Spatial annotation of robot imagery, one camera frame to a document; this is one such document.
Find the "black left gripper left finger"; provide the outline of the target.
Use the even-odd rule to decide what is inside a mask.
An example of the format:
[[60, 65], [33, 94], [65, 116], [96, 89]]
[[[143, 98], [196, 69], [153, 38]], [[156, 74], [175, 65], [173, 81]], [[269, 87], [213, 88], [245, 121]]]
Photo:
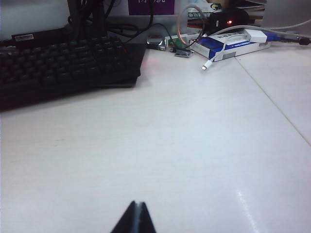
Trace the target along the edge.
[[133, 228], [137, 203], [132, 201], [126, 208], [111, 233], [129, 233]]

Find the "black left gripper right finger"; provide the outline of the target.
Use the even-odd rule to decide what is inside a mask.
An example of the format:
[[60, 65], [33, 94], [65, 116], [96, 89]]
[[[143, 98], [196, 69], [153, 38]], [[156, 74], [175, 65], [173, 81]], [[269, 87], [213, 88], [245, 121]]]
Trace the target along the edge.
[[138, 232], [156, 233], [156, 229], [145, 202], [139, 204]]

